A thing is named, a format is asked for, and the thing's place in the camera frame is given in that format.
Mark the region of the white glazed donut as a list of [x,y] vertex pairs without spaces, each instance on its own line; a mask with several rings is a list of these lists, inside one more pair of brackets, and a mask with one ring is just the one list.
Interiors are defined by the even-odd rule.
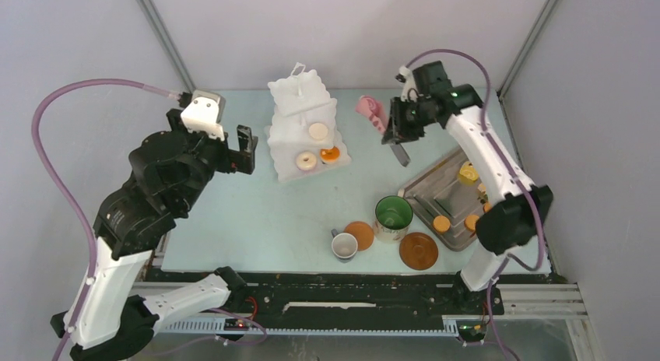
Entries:
[[318,165],[318,158],[310,151],[301,152],[297,155],[295,164],[301,171],[311,171]]

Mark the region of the white round cream cake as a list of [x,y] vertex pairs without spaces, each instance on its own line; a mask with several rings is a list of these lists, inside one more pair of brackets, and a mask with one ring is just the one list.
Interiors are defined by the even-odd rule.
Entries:
[[327,140],[330,134],[330,129],[326,124],[316,122],[309,126],[308,134],[311,139],[316,142]]

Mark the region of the orange glazed donut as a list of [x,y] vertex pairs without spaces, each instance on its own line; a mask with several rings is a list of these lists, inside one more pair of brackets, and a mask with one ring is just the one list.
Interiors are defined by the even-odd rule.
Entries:
[[319,157],[323,164],[332,164],[336,163],[341,157],[342,153],[340,149],[336,146],[331,149],[321,149],[319,151]]

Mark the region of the yellow swirl roll cake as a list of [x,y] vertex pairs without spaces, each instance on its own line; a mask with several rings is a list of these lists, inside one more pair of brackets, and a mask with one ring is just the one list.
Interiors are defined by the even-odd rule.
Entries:
[[479,174],[470,161],[464,162],[457,174],[458,181],[464,185],[474,185],[479,180]]

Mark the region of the yellow layered cake slice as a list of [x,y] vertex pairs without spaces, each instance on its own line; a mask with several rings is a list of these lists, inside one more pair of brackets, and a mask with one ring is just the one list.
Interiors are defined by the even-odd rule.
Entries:
[[488,202],[488,195],[486,193],[486,187],[483,183],[480,183],[477,187],[479,199],[483,202]]

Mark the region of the pink-tipped metal tongs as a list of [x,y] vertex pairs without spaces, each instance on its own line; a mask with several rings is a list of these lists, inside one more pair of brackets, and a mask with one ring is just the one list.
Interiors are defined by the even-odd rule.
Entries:
[[[372,123],[371,121],[370,123],[381,135],[383,135],[385,133],[385,129],[387,128],[387,123],[388,123],[386,113],[384,112],[384,120],[382,123],[376,123],[376,122]],[[398,162],[403,167],[407,167],[410,164],[410,158],[408,153],[404,150],[404,148],[401,145],[390,145],[390,147]]]

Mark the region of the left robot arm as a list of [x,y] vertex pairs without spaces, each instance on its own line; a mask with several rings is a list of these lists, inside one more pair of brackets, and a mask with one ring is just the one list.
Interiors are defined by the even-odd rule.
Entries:
[[258,139],[237,128],[239,147],[183,128],[158,131],[129,154],[129,179],[102,202],[93,224],[95,273],[84,282],[84,307],[56,314],[51,325],[72,341],[74,360],[123,360],[167,325],[216,308],[237,311],[246,282],[220,267],[198,282],[153,296],[132,294],[162,238],[185,219],[215,173],[250,174]]

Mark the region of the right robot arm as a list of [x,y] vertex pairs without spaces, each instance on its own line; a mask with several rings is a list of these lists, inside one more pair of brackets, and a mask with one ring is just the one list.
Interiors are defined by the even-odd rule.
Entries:
[[485,186],[491,208],[476,222],[478,245],[460,271],[455,307],[471,313],[483,291],[495,283],[509,260],[533,272],[546,259],[543,223],[553,202],[548,186],[538,186],[503,147],[486,116],[486,103],[470,85],[431,95],[404,91],[390,100],[382,142],[413,142],[424,128],[439,124],[461,147]]

